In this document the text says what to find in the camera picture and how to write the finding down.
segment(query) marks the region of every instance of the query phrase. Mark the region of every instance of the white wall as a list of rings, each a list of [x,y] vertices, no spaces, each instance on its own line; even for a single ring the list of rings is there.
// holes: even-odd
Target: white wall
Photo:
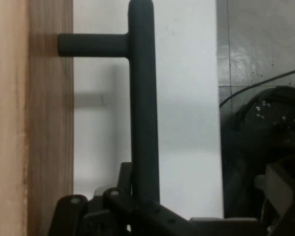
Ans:
[[[126,33],[128,0],[74,0],[75,33]],[[154,0],[161,203],[186,218],[222,217],[216,10]],[[114,185],[131,159],[126,59],[74,60],[74,191]]]

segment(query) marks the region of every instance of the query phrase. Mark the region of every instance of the black wire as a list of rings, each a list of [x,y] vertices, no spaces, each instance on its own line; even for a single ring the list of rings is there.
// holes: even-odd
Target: black wire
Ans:
[[[283,75],[278,75],[278,76],[275,76],[275,77],[273,77],[273,78],[271,78],[271,79],[268,79],[268,80],[265,80],[265,81],[262,81],[262,82],[256,83],[256,84],[254,84],[254,85],[248,86],[248,87],[246,87],[246,88],[243,88],[243,89],[237,91],[236,93],[232,94],[232,95],[229,96],[228,98],[226,98],[223,102],[221,102],[221,103],[220,103],[220,108],[221,108],[225,103],[227,103],[229,100],[231,100],[233,97],[237,96],[238,94],[240,94],[240,93],[242,93],[242,92],[245,92],[245,91],[247,91],[247,90],[249,90],[249,89],[252,89],[252,88],[258,87],[258,86],[260,86],[260,85],[263,85],[263,84],[266,84],[266,83],[272,82],[272,81],[274,81],[274,80],[278,80],[278,79],[281,79],[281,78],[283,78],[283,77],[286,77],[286,76],[289,76],[289,75],[293,75],[293,74],[295,74],[295,70],[292,70],[292,71],[287,72],[287,73],[285,73],[285,74],[283,74]]]

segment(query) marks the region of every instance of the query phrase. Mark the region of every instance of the wooden board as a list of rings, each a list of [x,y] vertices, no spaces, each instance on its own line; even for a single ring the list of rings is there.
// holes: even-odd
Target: wooden board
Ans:
[[[0,236],[46,236],[73,188],[71,0],[0,0]]]

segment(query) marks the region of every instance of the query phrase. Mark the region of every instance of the gray tile floor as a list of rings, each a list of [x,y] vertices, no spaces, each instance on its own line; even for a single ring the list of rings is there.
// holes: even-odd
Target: gray tile floor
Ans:
[[[295,69],[295,0],[217,0],[220,101],[257,82]],[[295,87],[295,75],[238,95],[221,120],[258,92]]]

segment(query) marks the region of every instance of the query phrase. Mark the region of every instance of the screw head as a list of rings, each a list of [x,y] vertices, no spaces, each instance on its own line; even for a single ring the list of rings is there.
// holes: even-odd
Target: screw head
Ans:
[[[71,201],[70,201],[70,203],[72,203],[72,204],[77,204],[79,202],[80,202],[80,199],[76,198],[76,197],[72,198]]]
[[[271,233],[273,230],[274,230],[275,226],[274,225],[270,225],[268,228],[267,228],[267,231],[269,233]]]
[[[118,190],[113,190],[110,192],[110,195],[112,196],[119,196],[120,192]]]

